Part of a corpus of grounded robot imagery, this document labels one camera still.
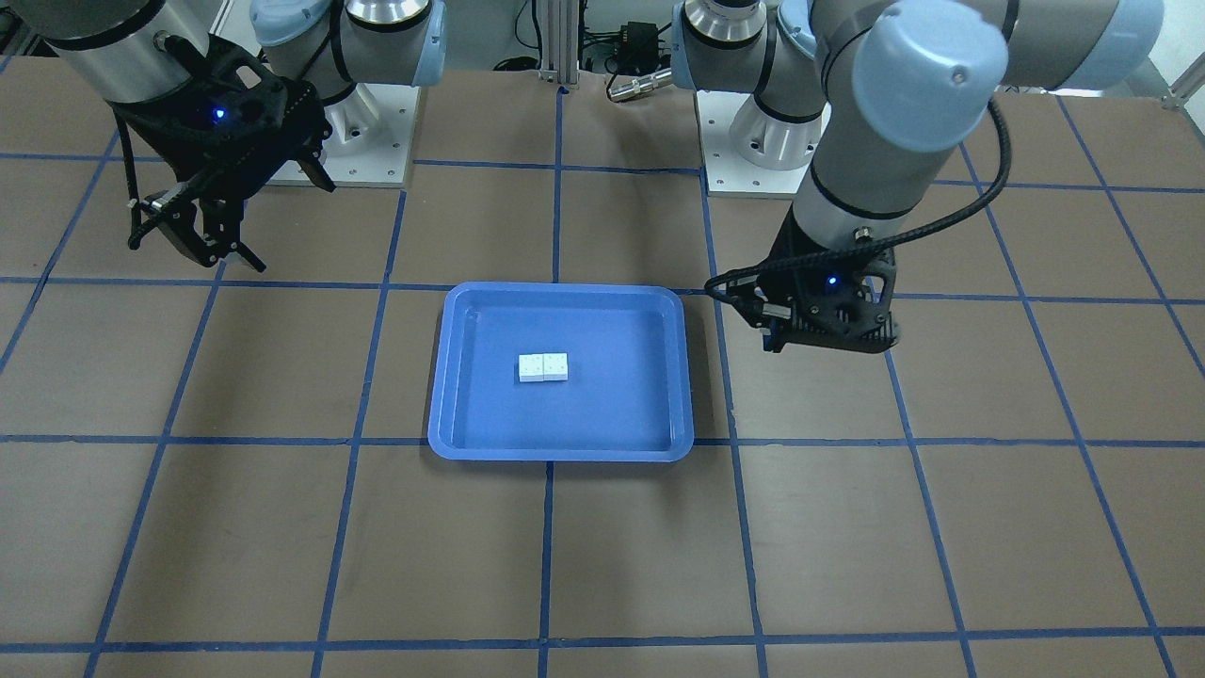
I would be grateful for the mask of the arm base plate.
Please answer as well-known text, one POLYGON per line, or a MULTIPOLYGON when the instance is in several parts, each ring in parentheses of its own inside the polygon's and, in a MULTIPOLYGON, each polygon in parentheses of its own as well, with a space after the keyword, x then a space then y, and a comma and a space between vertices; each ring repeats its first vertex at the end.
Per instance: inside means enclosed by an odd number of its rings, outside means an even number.
POLYGON ((844 95, 801 123, 776 120, 735 92, 699 92, 696 111, 712 193, 795 196, 809 170, 837 202, 881 216, 912 210, 965 138, 904 149, 844 95))
POLYGON ((321 164, 336 187, 402 189, 422 89, 359 83, 343 100, 324 110, 331 125, 321 164))

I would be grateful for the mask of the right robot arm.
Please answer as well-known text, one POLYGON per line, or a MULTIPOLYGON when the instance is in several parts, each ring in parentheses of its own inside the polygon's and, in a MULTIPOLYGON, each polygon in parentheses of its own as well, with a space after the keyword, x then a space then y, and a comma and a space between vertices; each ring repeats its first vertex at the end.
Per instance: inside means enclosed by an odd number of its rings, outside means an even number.
POLYGON ((263 271, 246 205, 294 169, 324 191, 331 155, 387 132, 371 86, 425 89, 446 64, 443 1, 249 1, 246 47, 192 1, 8 1, 102 98, 118 128, 127 246, 159 232, 181 257, 263 271))

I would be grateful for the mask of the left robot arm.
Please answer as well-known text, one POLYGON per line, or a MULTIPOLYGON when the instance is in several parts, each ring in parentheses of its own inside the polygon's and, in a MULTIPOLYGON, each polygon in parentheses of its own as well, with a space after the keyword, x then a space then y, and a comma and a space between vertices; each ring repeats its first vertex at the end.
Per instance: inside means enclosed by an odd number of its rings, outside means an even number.
POLYGON ((1150 55, 1162 1, 682 1, 680 89, 745 93, 771 120, 827 117, 771 250, 717 275, 709 297, 764 350, 882 353, 901 244, 980 214, 1003 193, 1012 142, 997 90, 1101 90, 1150 55), (980 197, 907 228, 956 146, 991 119, 999 149, 980 197))

